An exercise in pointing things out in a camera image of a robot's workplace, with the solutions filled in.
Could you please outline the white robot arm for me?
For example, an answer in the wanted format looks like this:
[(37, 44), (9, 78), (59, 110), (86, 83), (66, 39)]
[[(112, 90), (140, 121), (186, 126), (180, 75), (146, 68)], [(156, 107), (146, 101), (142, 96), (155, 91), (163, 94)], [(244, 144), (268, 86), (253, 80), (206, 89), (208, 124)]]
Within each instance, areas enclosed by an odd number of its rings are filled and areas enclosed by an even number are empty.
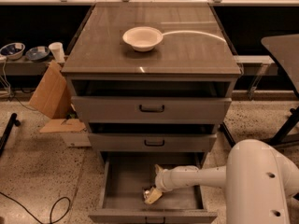
[(287, 200), (299, 192), (299, 168), (262, 141), (238, 142), (221, 167), (157, 165), (155, 172), (155, 186), (145, 192), (146, 204), (174, 189), (220, 187), (225, 189), (227, 224), (291, 224)]

